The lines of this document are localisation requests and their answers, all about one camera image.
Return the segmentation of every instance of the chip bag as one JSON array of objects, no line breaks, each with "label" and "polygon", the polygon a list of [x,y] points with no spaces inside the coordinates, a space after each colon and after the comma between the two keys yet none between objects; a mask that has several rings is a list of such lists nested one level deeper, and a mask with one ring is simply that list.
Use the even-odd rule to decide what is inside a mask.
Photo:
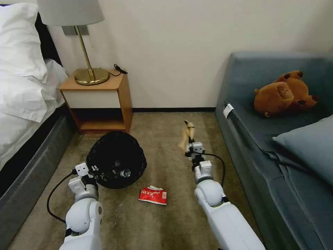
[{"label": "chip bag", "polygon": [[139,200],[155,204],[166,205],[167,195],[163,188],[149,186],[141,190]]}]

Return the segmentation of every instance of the gray pillow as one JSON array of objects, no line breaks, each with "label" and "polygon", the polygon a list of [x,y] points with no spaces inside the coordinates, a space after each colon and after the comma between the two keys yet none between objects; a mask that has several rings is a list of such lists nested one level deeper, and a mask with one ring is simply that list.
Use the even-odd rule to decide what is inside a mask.
[{"label": "gray pillow", "polygon": [[333,115],[273,137],[333,185]]}]

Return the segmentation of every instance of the nightstand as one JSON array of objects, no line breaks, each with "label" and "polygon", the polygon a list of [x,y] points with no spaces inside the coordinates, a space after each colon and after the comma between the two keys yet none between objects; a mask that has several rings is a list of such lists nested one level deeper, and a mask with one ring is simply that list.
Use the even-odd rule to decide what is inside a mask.
[{"label": "nightstand", "polygon": [[83,134],[129,132],[133,114],[127,75],[110,75],[106,82],[85,86],[76,83],[74,74],[59,89],[79,131]]}]

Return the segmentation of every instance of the beige carpet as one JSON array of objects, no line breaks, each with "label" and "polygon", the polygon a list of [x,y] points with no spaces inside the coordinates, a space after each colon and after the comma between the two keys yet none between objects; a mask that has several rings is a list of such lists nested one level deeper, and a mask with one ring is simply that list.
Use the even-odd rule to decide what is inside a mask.
[{"label": "beige carpet", "polygon": [[[100,187],[100,201],[104,208],[101,225],[103,249],[218,248],[205,214],[194,197],[195,183],[191,162],[177,147],[184,119],[194,123],[195,139],[204,144],[206,152],[217,154],[224,159],[227,167],[225,193],[258,234],[214,113],[136,113],[130,133],[144,150],[147,168],[143,176],[127,188],[110,190]],[[74,135],[53,177],[9,249],[59,249],[63,243],[65,225],[47,213],[48,194],[76,164],[85,160],[91,146],[99,137]],[[220,181],[221,163],[215,158],[209,159],[215,166],[215,180]],[[137,200],[141,188],[150,185],[167,190],[167,206]],[[55,214],[65,218],[72,204],[73,195],[66,181],[54,193],[50,207]]]}]

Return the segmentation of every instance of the black baseboard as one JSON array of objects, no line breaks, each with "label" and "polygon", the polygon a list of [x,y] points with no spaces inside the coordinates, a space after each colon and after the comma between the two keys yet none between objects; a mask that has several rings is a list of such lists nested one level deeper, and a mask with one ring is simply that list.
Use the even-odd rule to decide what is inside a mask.
[{"label": "black baseboard", "polygon": [[214,112],[215,107],[211,108],[133,108],[134,113],[148,112]]}]

